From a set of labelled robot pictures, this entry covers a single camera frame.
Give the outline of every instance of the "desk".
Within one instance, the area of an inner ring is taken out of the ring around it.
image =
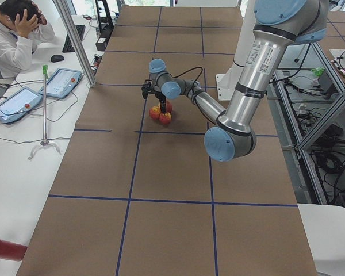
[[[89,21],[82,16],[74,17],[75,24],[85,24],[83,46],[92,61],[94,54],[102,55],[95,47],[95,29],[89,26]],[[62,53],[66,31],[59,19],[53,24],[55,39],[39,45],[33,54],[33,66],[21,72],[18,82],[42,79],[42,65],[49,65],[49,75],[58,67],[81,70],[81,65],[75,53]],[[65,60],[51,63],[50,57],[62,54]],[[42,83],[28,84],[38,91]],[[7,90],[5,96],[10,96],[20,89],[19,86]],[[86,100],[89,88],[87,80],[83,78],[75,88],[74,93],[78,102],[58,122],[48,122],[48,137],[71,137],[74,124],[79,117]],[[76,98],[70,94],[65,99],[48,105],[48,118],[58,118],[73,103]],[[34,114],[42,114],[39,109]],[[15,141],[32,141],[42,139],[43,118],[41,116],[26,115],[12,125],[0,125],[0,137]],[[56,172],[68,146],[68,140],[57,140],[62,154],[55,148],[41,149],[33,158],[28,160],[32,148],[39,142],[29,144],[14,144],[0,140],[0,239],[28,245],[43,205],[55,179]],[[14,276],[20,262],[0,260],[0,276]]]

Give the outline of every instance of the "blue joint cap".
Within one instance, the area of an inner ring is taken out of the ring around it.
[[[230,161],[235,155],[235,145],[225,130],[214,126],[205,134],[205,148],[211,158],[216,161]]]
[[[277,25],[295,16],[307,0],[256,0],[254,14],[262,25]]]
[[[166,64],[162,59],[154,59],[149,63],[149,72],[160,73],[166,69]]]
[[[181,89],[176,82],[165,82],[161,87],[161,92],[166,98],[175,99],[179,97]]]
[[[311,42],[317,42],[326,35],[326,28],[318,30],[317,32],[307,33],[303,36],[298,36],[295,42],[292,45],[307,44]]]

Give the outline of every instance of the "computer mouse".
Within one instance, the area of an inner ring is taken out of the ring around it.
[[[62,55],[53,55],[51,57],[51,62],[60,62],[62,60],[64,60],[64,56]]]

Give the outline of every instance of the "green object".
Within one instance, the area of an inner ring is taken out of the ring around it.
[[[43,74],[45,75],[45,77],[47,78],[47,69],[48,69],[48,65],[42,65],[42,71],[43,71]]]
[[[312,72],[313,72],[316,76],[322,75],[323,71],[324,71],[324,68],[323,68],[323,67],[318,67],[318,68],[312,69]]]

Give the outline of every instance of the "keyboard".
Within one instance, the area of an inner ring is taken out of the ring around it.
[[[85,34],[86,25],[75,25],[75,28],[78,31],[80,40],[82,41],[83,35]],[[73,46],[71,45],[69,35],[67,35],[67,37],[65,38],[63,53],[71,53],[71,52],[75,52],[75,50],[74,50]]]

